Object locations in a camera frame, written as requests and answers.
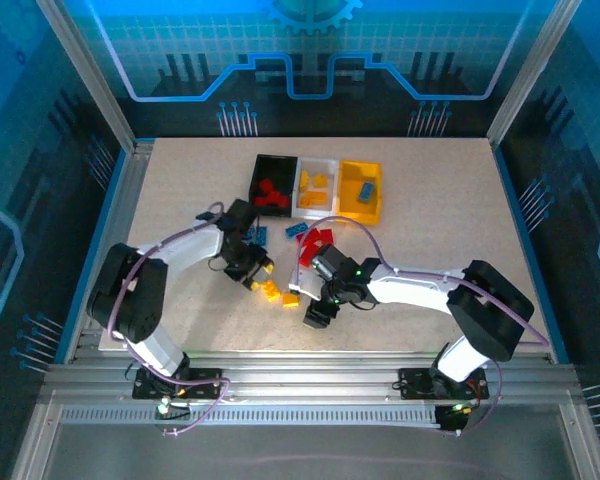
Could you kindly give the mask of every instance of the enclosure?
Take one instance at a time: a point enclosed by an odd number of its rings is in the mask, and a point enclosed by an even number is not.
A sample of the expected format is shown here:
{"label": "enclosure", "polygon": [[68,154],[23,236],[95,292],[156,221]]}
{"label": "enclosure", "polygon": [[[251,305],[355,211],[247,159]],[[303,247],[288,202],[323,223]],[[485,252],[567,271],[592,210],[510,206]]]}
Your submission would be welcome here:
{"label": "enclosure", "polygon": [[[206,424],[161,437],[87,298],[112,245],[247,199],[258,154],[377,162],[370,228],[387,258],[485,259],[531,300],[550,346],[502,365],[479,433],[432,435],[417,419],[435,402],[391,389],[461,335],[448,315],[343,308],[310,330],[304,304],[276,309],[198,265],[162,325],[233,385]],[[284,229],[302,219],[260,221],[284,286]],[[173,467],[600,478],[600,0],[0,1],[0,479]]]}

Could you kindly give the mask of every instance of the work surface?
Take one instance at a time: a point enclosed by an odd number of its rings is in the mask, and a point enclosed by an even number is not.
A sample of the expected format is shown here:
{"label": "work surface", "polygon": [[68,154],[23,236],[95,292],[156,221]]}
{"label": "work surface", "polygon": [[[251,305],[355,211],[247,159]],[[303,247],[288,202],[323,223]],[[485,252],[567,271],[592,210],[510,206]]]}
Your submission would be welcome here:
{"label": "work surface", "polygon": [[[130,245],[162,240],[189,226],[214,201],[247,198],[256,155],[330,157],[378,162],[383,169],[380,223],[371,228],[385,257],[403,267],[464,268],[490,262],[536,306],[531,322],[546,327],[510,215],[491,148],[483,139],[227,138],[158,139],[140,193]],[[298,219],[263,217],[275,283],[290,278],[296,243],[284,228]],[[362,261],[375,256],[353,226],[331,224],[337,247]],[[178,280],[161,324],[186,351],[438,351],[460,335],[452,317],[410,305],[371,312],[344,306],[331,326],[313,330],[300,308],[269,304],[202,262]],[[523,340],[533,340],[525,333]],[[102,349],[117,349],[105,339]]]}

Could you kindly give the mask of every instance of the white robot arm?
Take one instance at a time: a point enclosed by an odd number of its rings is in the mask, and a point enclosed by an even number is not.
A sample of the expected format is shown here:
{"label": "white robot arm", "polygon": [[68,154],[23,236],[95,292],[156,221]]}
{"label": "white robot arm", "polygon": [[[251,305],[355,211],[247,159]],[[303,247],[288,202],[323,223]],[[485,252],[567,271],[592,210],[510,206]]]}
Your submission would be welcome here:
{"label": "white robot arm", "polygon": [[397,275],[378,258],[358,264],[333,245],[321,247],[311,260],[311,269],[302,269],[293,291],[312,298],[304,323],[326,328],[342,305],[365,302],[407,303],[451,315],[464,333],[452,346],[440,352],[433,374],[455,383],[464,382],[489,359],[508,361],[517,346],[523,327],[479,298],[470,289],[447,278],[461,278],[479,285],[528,322],[534,308],[531,302],[491,265],[474,260],[464,269],[447,271],[416,270],[420,278]]}
{"label": "white robot arm", "polygon": [[[258,213],[252,205],[236,200],[213,224],[192,231],[151,255],[129,285],[118,311],[114,335],[124,339],[144,362],[162,375],[174,377],[188,368],[188,357],[160,326],[162,308],[170,287],[192,265],[220,257],[224,272],[234,281],[253,289],[273,270],[273,261],[262,247],[242,240]],[[210,212],[199,215],[196,224],[210,221]],[[91,291],[87,314],[106,327],[123,279],[153,245],[132,248],[114,245]]]}

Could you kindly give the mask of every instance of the lego brick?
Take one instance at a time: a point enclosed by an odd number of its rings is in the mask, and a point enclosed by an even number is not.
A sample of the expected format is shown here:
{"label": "lego brick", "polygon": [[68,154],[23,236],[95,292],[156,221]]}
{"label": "lego brick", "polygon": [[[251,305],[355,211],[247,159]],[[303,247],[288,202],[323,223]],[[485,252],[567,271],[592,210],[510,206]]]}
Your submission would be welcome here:
{"label": "lego brick", "polygon": [[280,195],[278,197],[278,206],[280,208],[289,208],[290,204],[291,204],[291,200],[289,199],[288,195]]}
{"label": "lego brick", "polygon": [[279,199],[280,199],[280,192],[277,190],[273,190],[273,191],[269,192],[269,194],[267,195],[267,203],[270,205],[271,204],[277,205]]}
{"label": "lego brick", "polygon": [[[299,233],[298,235],[296,235],[296,242],[300,243],[300,240],[302,240],[302,236],[304,235],[304,232]],[[313,230],[311,230],[308,234],[307,234],[307,238],[305,239],[304,243],[302,244],[302,246],[306,246],[310,243],[315,243],[318,240],[320,240],[320,232],[318,231],[317,228],[314,228]]]}
{"label": "lego brick", "polygon": [[299,233],[306,232],[307,230],[309,230],[309,225],[307,225],[306,222],[301,222],[292,227],[285,228],[284,233],[287,235],[288,239],[292,239]]}
{"label": "lego brick", "polygon": [[309,172],[302,170],[300,172],[300,184],[298,185],[298,190],[304,192],[307,188],[309,188]]}
{"label": "lego brick", "polygon": [[320,230],[320,241],[323,245],[333,245],[333,231],[330,228]]}
{"label": "lego brick", "polygon": [[255,232],[254,243],[261,246],[262,248],[267,246],[267,227],[259,227],[258,231]]}
{"label": "lego brick", "polygon": [[311,207],[311,197],[309,195],[302,195],[298,200],[298,207],[309,208]]}
{"label": "lego brick", "polygon": [[298,305],[300,305],[300,298],[298,295],[294,295],[293,293],[282,294],[282,306],[284,308],[293,308]]}
{"label": "lego brick", "polygon": [[324,205],[327,203],[327,192],[310,191],[305,193],[305,196],[310,198],[311,205]]}
{"label": "lego brick", "polygon": [[316,188],[325,188],[327,185],[329,185],[329,180],[327,180],[327,177],[321,173],[319,173],[318,175],[315,175],[313,177],[313,186]]}
{"label": "lego brick", "polygon": [[266,195],[273,191],[273,182],[268,178],[264,178],[258,182],[258,187],[260,187],[262,193]]}
{"label": "lego brick", "polygon": [[315,243],[311,243],[304,247],[302,255],[300,255],[300,265],[308,267],[311,264],[311,259],[315,256],[320,247]]}
{"label": "lego brick", "polygon": [[358,201],[367,203],[371,200],[371,194],[373,193],[373,183],[364,182],[362,184],[362,188],[360,189],[360,194],[358,195]]}
{"label": "lego brick", "polygon": [[271,279],[262,284],[262,291],[267,296],[267,300],[270,302],[274,302],[280,298],[280,290],[278,290],[278,287]]}
{"label": "lego brick", "polygon": [[255,233],[256,233],[256,227],[254,227],[254,226],[251,226],[251,227],[249,228],[249,230],[247,231],[247,233],[245,233],[245,234],[242,236],[242,240],[243,240],[245,243],[252,243],[252,242],[253,242],[253,235],[254,235]]}

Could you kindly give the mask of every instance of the glass panel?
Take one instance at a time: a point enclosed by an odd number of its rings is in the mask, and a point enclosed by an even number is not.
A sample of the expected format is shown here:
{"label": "glass panel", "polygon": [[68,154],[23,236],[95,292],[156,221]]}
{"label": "glass panel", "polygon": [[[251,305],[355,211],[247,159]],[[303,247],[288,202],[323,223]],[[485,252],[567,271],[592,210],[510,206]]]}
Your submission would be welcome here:
{"label": "glass panel", "polygon": [[35,2],[0,2],[0,479],[53,361],[119,151]]}
{"label": "glass panel", "polygon": [[138,136],[483,136],[553,5],[67,2]]}
{"label": "glass panel", "polygon": [[600,384],[600,0],[580,6],[501,149],[569,358]]}

